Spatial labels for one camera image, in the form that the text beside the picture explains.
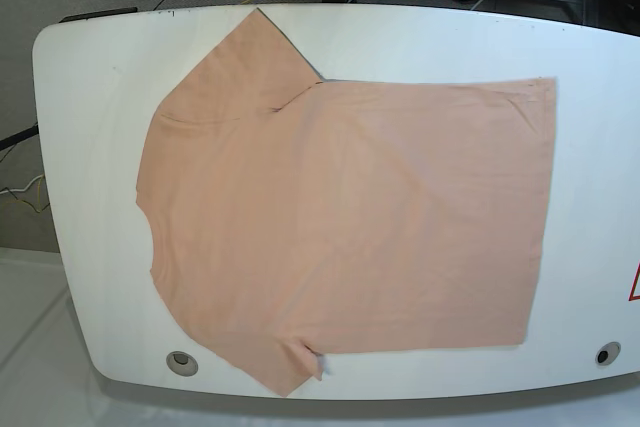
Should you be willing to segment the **peach T-shirt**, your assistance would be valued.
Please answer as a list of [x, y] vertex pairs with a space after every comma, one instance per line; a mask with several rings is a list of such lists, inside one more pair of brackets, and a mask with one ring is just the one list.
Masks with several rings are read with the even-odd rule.
[[519, 345], [555, 119], [551, 78], [326, 80], [253, 11], [150, 123], [136, 202], [155, 287], [281, 396], [327, 354]]

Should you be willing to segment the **left table grommet hole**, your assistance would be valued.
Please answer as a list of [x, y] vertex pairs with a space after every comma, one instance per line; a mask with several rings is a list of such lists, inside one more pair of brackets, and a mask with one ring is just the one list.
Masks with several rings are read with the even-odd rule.
[[190, 354], [172, 351], [166, 356], [167, 367], [176, 375], [192, 377], [198, 372], [198, 363]]

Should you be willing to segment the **table grommet hole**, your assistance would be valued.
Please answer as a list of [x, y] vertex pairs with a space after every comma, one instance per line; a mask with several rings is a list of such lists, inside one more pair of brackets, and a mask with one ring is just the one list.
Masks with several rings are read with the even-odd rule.
[[176, 375], [192, 377], [198, 372], [198, 363], [190, 354], [172, 351], [166, 356], [167, 367]]
[[618, 342], [609, 342], [604, 345], [596, 354], [596, 364], [607, 366], [612, 364], [621, 352], [621, 345]]

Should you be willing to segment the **black bar at left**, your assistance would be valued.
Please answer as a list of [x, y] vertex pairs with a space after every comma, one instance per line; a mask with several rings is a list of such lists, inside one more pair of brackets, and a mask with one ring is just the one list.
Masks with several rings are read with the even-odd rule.
[[33, 126], [24, 129], [20, 132], [12, 134], [4, 139], [0, 140], [0, 150], [4, 151], [8, 148], [11, 148], [25, 140], [28, 140], [39, 134], [38, 124], [34, 124]]

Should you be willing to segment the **red triangle sticker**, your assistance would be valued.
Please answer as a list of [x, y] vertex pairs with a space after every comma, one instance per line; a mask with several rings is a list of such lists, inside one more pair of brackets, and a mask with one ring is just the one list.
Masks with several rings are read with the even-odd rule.
[[629, 301], [636, 301], [640, 299], [640, 265], [637, 267], [635, 277], [633, 280], [632, 288], [629, 294]]

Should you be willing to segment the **right table grommet hole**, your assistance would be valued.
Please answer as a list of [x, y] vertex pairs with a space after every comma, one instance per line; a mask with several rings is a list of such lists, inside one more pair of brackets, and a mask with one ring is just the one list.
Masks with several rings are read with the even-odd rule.
[[621, 352], [621, 345], [618, 342], [609, 342], [604, 345], [596, 354], [596, 364], [607, 366], [612, 364]]

